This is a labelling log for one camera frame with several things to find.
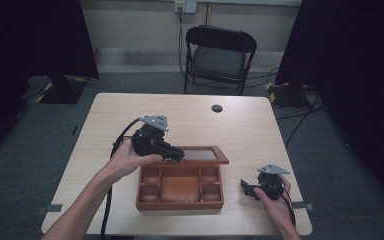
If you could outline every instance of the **hand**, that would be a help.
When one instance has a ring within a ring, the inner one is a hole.
[[[151,164],[163,160],[158,154],[139,156],[132,147],[132,140],[126,138],[105,165],[104,169],[113,176],[113,182],[119,181],[122,177],[129,175],[142,164]]]
[[[285,199],[289,199],[288,193],[291,190],[291,184],[283,175],[279,175],[279,177],[282,180],[285,189],[285,191],[283,191],[283,196]],[[282,237],[284,239],[300,239],[297,230],[292,224],[289,206],[283,198],[280,197],[277,200],[271,200],[260,188],[254,188],[254,192],[264,202],[264,207],[266,208],[267,213],[273,219],[276,227],[282,234]]]

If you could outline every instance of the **wooden jewelry box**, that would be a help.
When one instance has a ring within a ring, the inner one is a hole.
[[[142,165],[136,207],[143,210],[221,209],[224,204],[220,164],[229,160],[217,146],[178,147],[181,162]]]

